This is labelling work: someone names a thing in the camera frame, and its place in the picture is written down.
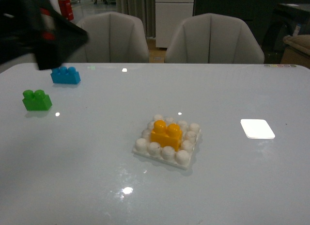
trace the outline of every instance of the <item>building block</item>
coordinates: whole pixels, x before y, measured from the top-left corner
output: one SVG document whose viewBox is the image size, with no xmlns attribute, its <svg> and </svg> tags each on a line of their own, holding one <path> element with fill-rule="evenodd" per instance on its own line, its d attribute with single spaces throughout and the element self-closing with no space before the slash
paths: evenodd
<svg viewBox="0 0 310 225">
<path fill-rule="evenodd" d="M 178 124 L 170 124 L 158 120 L 154 122 L 154 129 L 151 131 L 151 142 L 157 142 L 161 147 L 171 146 L 175 151 L 179 150 L 182 140 L 182 131 Z"/>
<path fill-rule="evenodd" d="M 78 84 L 81 81 L 75 67 L 69 67 L 68 69 L 65 66 L 54 68 L 50 75 L 53 83 Z"/>
<path fill-rule="evenodd" d="M 28 111 L 47 111 L 52 106 L 49 95 L 43 90 L 26 90 L 23 92 L 23 103 Z"/>
<path fill-rule="evenodd" d="M 196 123 L 188 125 L 182 120 L 175 123 L 173 118 L 157 114 L 136 140 L 132 151 L 186 170 L 200 135 L 201 129 Z"/>
</svg>

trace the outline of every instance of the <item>blue block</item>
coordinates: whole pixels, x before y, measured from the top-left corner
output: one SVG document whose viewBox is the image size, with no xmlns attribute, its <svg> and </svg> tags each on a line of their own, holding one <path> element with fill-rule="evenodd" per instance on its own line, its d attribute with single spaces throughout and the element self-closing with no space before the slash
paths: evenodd
<svg viewBox="0 0 310 225">
<path fill-rule="evenodd" d="M 75 67 L 69 67 L 68 69 L 65 66 L 54 68 L 50 75 L 53 83 L 78 84 L 81 81 Z"/>
</svg>

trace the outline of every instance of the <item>curtain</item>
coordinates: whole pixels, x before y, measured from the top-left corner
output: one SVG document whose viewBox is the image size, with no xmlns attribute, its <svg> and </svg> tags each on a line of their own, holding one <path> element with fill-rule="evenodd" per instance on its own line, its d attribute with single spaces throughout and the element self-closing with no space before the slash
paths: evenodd
<svg viewBox="0 0 310 225">
<path fill-rule="evenodd" d="M 155 37 L 155 0 L 116 0 L 119 13 L 141 19 L 146 37 Z"/>
</svg>

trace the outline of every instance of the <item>white baseplate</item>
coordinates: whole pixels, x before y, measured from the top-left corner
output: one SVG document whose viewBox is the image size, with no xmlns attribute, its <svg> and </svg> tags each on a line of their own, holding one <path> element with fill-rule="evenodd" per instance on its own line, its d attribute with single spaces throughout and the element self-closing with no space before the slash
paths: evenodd
<svg viewBox="0 0 310 225">
<path fill-rule="evenodd" d="M 154 128 L 154 122 L 157 120 L 164 120 L 167 126 L 171 123 L 176 123 L 180 126 L 183 135 L 182 144 L 178 152 L 175 152 L 171 147 L 162 148 L 158 143 L 151 143 L 151 131 Z M 141 138 L 136 140 L 132 151 L 140 156 L 186 170 L 189 167 L 200 134 L 200 126 L 196 123 L 188 125 L 186 121 L 180 120 L 175 122 L 171 117 L 163 117 L 157 114 L 149 122 L 147 129 L 142 132 Z"/>
</svg>

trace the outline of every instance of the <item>white chair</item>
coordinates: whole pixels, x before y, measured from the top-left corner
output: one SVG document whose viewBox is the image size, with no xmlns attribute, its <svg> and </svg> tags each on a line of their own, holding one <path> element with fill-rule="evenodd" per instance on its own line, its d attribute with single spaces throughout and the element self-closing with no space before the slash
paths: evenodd
<svg viewBox="0 0 310 225">
<path fill-rule="evenodd" d="M 148 63 L 149 50 L 139 18 L 117 12 L 88 16 L 77 23 L 89 41 L 69 63 Z"/>
<path fill-rule="evenodd" d="M 165 62 L 262 64 L 264 53 L 244 21 L 203 14 L 187 18 L 177 26 Z"/>
</svg>

